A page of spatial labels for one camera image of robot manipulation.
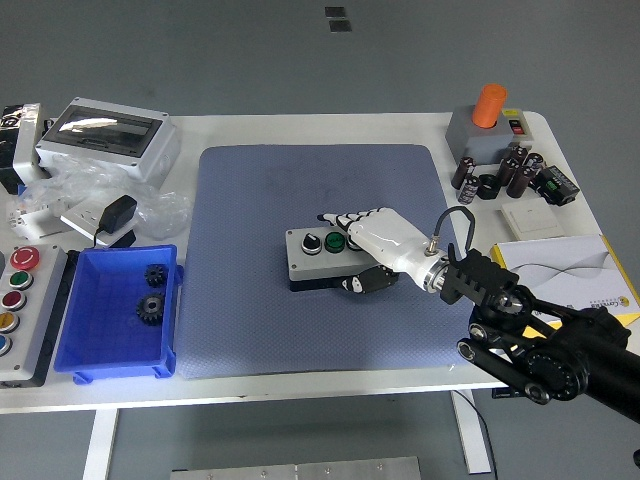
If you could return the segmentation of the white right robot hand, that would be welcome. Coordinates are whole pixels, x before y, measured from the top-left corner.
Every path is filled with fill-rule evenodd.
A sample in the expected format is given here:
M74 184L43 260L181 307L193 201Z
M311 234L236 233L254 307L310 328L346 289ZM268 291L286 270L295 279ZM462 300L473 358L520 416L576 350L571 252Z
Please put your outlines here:
M434 233L425 235L391 208L318 216L342 229L351 243L369 254L377 265L344 278L341 285L354 293L371 293L387 288L405 273L423 291L434 293L444 285L447 254L438 248L442 222Z

